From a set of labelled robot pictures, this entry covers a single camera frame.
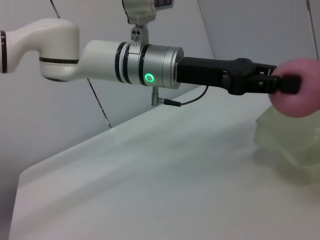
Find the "white table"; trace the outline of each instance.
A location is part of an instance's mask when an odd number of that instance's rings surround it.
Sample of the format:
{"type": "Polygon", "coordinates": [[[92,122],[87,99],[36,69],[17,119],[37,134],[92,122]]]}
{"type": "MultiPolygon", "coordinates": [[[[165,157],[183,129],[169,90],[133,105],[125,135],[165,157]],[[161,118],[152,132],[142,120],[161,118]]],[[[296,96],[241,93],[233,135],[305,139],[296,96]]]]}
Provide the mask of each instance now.
{"type": "Polygon", "coordinates": [[[319,185],[254,145],[268,106],[210,88],[27,169],[10,240],[319,239],[319,185]]]}

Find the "translucent plastic object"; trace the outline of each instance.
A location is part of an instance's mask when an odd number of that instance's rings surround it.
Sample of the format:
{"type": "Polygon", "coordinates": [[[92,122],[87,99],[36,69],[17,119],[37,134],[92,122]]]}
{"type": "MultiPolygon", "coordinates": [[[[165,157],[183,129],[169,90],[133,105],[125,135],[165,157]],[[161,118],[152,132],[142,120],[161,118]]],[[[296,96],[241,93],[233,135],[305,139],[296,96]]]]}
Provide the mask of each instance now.
{"type": "Polygon", "coordinates": [[[256,122],[259,147],[281,153],[289,163],[320,181],[320,111],[290,118],[270,107],[256,122]]]}

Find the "white backdrop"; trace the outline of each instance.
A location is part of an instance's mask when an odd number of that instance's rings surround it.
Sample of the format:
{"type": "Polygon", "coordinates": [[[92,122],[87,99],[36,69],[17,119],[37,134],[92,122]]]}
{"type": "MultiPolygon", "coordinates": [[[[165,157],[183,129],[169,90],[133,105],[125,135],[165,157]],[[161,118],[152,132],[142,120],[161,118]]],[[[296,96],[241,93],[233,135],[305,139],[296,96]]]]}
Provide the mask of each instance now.
{"type": "MultiPolygon", "coordinates": [[[[130,39],[131,26],[121,0],[54,2],[62,18],[79,24],[81,50],[94,39],[130,39]]],[[[150,24],[151,43],[181,46],[189,55],[212,58],[197,1],[176,2],[176,7],[160,13],[157,22],[150,24]]],[[[0,1],[1,30],[55,17],[50,0],[0,1]]],[[[38,57],[38,53],[29,52],[15,73],[0,75],[1,240],[7,239],[19,174],[109,129],[88,82],[48,81],[40,75],[38,57]]],[[[151,108],[149,88],[98,80],[92,83],[113,126],[151,108]]],[[[190,89],[184,86],[163,93],[173,98],[190,89]]]]}
{"type": "MultiPolygon", "coordinates": [[[[316,57],[306,0],[199,0],[199,5],[217,59],[279,65],[316,57]]],[[[319,4],[314,7],[319,13],[319,4]]]]}

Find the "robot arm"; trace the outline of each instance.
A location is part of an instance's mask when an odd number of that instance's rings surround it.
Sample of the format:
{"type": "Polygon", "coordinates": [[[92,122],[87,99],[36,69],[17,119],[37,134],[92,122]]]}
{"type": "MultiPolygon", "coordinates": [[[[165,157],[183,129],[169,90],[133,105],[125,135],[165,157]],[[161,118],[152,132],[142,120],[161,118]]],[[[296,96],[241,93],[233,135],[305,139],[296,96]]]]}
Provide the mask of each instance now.
{"type": "Polygon", "coordinates": [[[181,83],[220,87],[233,95],[296,94],[300,79],[271,76],[276,66],[246,58],[231,61],[185,57],[180,47],[149,44],[147,23],[173,0],[122,0],[131,30],[130,42],[93,40],[79,59],[79,29],[60,18],[43,19],[15,31],[0,31],[0,73],[11,73],[27,51],[38,51],[44,78],[67,82],[101,79],[153,87],[152,104],[164,103],[158,88],[178,89],[181,83]]]}

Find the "green led ring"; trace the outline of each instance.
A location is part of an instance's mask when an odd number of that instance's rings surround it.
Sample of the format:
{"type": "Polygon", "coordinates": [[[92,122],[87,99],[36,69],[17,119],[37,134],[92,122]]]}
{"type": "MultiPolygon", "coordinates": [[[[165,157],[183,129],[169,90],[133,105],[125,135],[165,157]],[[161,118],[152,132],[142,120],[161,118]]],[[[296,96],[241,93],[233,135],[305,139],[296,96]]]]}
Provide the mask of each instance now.
{"type": "Polygon", "coordinates": [[[146,75],[144,75],[144,79],[150,83],[155,81],[155,77],[151,73],[147,73],[146,75]]]}

